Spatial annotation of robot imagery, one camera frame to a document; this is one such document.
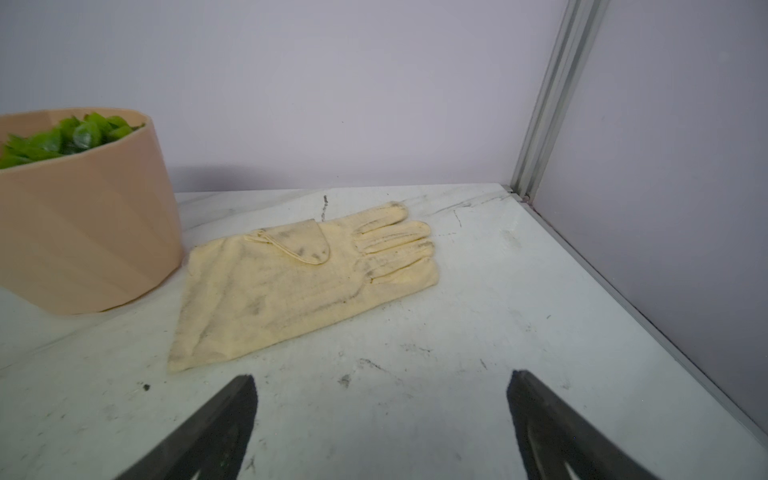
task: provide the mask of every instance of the dirty glove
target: dirty glove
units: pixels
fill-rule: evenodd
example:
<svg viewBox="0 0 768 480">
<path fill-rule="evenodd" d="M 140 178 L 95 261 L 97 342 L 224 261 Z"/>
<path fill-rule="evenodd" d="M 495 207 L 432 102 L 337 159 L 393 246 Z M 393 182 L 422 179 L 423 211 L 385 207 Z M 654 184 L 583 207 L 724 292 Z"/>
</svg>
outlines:
<svg viewBox="0 0 768 480">
<path fill-rule="evenodd" d="M 407 216 L 392 202 L 195 248 L 168 369 L 235 359 L 435 285 L 429 226 Z"/>
</svg>

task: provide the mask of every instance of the planter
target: planter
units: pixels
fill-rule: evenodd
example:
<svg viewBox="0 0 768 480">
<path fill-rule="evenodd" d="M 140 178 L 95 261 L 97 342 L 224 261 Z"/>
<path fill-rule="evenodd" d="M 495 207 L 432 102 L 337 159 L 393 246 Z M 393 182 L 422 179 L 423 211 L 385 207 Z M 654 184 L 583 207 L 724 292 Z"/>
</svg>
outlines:
<svg viewBox="0 0 768 480">
<path fill-rule="evenodd" d="M 0 138 L 96 111 L 146 126 L 80 154 L 0 170 L 0 285 L 51 313 L 100 312 L 156 287 L 184 251 L 152 120 L 117 108 L 0 116 Z"/>
</svg>

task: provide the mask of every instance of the lavender wall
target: lavender wall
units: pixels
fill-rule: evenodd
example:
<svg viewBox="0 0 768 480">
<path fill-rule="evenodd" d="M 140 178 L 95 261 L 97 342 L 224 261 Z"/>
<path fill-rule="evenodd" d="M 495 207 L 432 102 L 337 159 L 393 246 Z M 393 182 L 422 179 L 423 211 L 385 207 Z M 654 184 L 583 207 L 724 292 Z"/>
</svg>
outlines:
<svg viewBox="0 0 768 480">
<path fill-rule="evenodd" d="M 611 0 L 535 208 L 768 430 L 768 2 Z"/>
<path fill-rule="evenodd" d="M 136 108 L 174 186 L 507 183 L 566 0 L 3 0 L 0 113 Z"/>
</svg>

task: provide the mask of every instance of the marble surface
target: marble surface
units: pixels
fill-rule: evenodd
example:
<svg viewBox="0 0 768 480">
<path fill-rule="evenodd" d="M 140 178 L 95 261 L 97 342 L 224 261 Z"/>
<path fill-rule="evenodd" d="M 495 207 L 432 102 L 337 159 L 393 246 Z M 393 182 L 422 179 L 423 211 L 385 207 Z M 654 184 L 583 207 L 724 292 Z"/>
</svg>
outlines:
<svg viewBox="0 0 768 480">
<path fill-rule="evenodd" d="M 95 315 L 51 316 L 1 291 L 0 477 L 112 478 L 249 373 L 260 402 L 240 478 L 525 478 L 505 399 L 513 369 L 661 478 L 768 476 L 757 440 L 497 184 L 177 199 L 187 249 L 403 200 L 432 227 L 441 280 L 173 375 L 184 267 Z"/>
</svg>

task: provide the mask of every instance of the scratch mark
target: scratch mark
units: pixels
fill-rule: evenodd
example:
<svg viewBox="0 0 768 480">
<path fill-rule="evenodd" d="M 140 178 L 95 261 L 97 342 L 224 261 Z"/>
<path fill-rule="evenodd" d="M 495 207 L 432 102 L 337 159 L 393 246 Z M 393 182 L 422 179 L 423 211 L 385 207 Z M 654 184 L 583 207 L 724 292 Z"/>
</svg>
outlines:
<svg viewBox="0 0 768 480">
<path fill-rule="evenodd" d="M 386 373 L 387 375 L 391 375 L 391 376 L 393 376 L 393 377 L 395 378 L 395 384 L 396 384 L 396 385 L 402 385 L 402 379 L 401 379 L 400 377 L 398 377 L 398 376 L 397 376 L 397 375 L 395 375 L 394 373 L 390 372 L 389 370 L 387 370 L 387 369 L 383 369 L 382 367 L 380 367 L 380 366 L 376 365 L 374 362 L 371 362 L 371 361 L 370 361 L 370 360 L 368 360 L 368 359 L 358 359 L 358 360 L 357 360 L 357 362 L 358 362 L 358 363 L 359 363 L 361 366 L 372 366 L 373 368 L 375 368 L 375 369 L 377 369 L 377 370 L 381 370 L 382 372 Z"/>
<path fill-rule="evenodd" d="M 424 348 L 422 348 L 422 347 L 420 347 L 418 345 L 415 345 L 413 343 L 405 343 L 405 344 L 401 345 L 400 347 L 403 350 L 405 350 L 406 352 L 414 352 L 416 350 L 420 350 L 420 351 L 422 351 L 424 353 L 427 353 L 427 354 L 432 352 L 432 349 L 424 349 Z"/>
<path fill-rule="evenodd" d="M 484 198 L 484 197 L 485 197 L 485 195 L 480 195 L 478 197 L 473 197 L 473 198 L 471 198 L 469 200 L 464 200 L 463 202 L 459 202 L 457 204 L 448 205 L 447 207 L 443 207 L 440 210 L 436 210 L 436 211 L 432 212 L 431 214 L 427 214 L 426 216 L 430 217 L 432 215 L 439 214 L 440 212 L 444 212 L 446 210 L 454 210 L 454 209 L 468 208 L 468 207 L 477 207 L 479 205 L 484 205 L 484 204 L 486 204 L 488 202 L 492 202 L 493 200 L 506 200 L 508 198 L 512 198 L 512 195 L 508 194 L 507 192 L 504 192 L 503 194 L 500 194 L 500 195 L 499 194 L 493 194 L 493 196 L 488 198 L 487 200 L 483 200 L 482 202 L 478 202 L 476 204 L 472 203 L 473 200 L 479 200 L 479 199 Z"/>
<path fill-rule="evenodd" d="M 387 373 L 389 373 L 389 371 L 387 371 L 387 370 L 383 369 L 382 367 L 380 367 L 380 366 L 376 365 L 374 362 L 371 362 L 371 361 L 370 361 L 370 360 L 368 360 L 368 359 L 359 359 L 359 360 L 358 360 L 358 362 L 360 363 L 360 365 L 367 365 L 367 366 L 372 366 L 373 368 L 375 368 L 375 369 L 379 369 L 379 370 L 381 370 L 382 372 L 387 372 Z"/>
<path fill-rule="evenodd" d="M 328 209 L 328 195 L 323 195 L 323 214 L 320 216 L 320 221 L 326 221 L 326 210 Z"/>
<path fill-rule="evenodd" d="M 43 454 L 43 450 L 45 450 L 45 448 L 47 446 L 48 446 L 47 443 L 44 443 L 43 445 L 41 445 L 40 448 L 38 449 L 38 451 L 35 453 L 35 456 L 32 457 L 32 459 L 29 461 L 29 463 L 27 465 L 27 475 L 32 470 L 32 467 L 34 467 L 37 464 L 38 460 L 40 459 L 40 457 Z"/>
</svg>

